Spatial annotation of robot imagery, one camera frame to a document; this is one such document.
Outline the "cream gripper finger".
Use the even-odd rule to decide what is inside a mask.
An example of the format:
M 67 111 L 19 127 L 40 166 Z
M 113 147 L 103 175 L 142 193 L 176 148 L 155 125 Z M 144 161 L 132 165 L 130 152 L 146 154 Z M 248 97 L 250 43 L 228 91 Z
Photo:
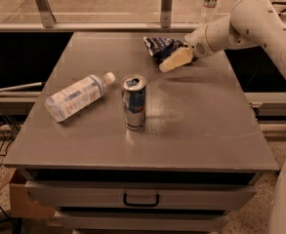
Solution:
M 179 47 L 160 63 L 159 69 L 162 72 L 169 72 L 177 67 L 191 63 L 192 58 L 193 54 L 190 48 Z

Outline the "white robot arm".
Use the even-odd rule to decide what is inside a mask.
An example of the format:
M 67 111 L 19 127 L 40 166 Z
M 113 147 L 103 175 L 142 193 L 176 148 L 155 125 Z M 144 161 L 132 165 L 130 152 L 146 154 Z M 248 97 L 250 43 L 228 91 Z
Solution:
M 165 58 L 159 65 L 161 71 L 225 49 L 258 45 L 286 80 L 286 25 L 268 0 L 238 0 L 228 16 L 200 26 L 184 39 L 187 46 Z M 267 234 L 286 234 L 286 160 L 275 185 Z

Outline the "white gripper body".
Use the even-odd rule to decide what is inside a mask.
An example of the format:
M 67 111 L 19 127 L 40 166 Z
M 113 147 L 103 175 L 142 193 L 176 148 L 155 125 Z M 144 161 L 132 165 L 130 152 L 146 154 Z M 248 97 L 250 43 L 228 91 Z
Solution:
M 207 40 L 207 27 L 201 26 L 193 32 L 188 33 L 184 40 L 188 47 L 192 50 L 193 56 L 196 59 L 203 59 L 212 56 L 215 51 L 209 45 Z

